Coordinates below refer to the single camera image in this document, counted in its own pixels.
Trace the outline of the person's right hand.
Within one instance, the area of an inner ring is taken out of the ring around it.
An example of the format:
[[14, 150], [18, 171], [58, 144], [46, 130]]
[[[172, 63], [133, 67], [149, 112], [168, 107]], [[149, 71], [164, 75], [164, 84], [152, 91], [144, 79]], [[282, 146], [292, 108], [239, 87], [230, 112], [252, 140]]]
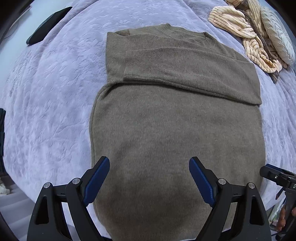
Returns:
[[[296, 208], [294, 208], [292, 210], [292, 215], [294, 217], [296, 217]], [[286, 223], [286, 220], [285, 220], [285, 207], [283, 207], [280, 211], [280, 216], [279, 216], [279, 219], [278, 219], [278, 222], [277, 222], [277, 226], [276, 226], [276, 229], [278, 231], [281, 231], [282, 228], [285, 226], [285, 223]]]

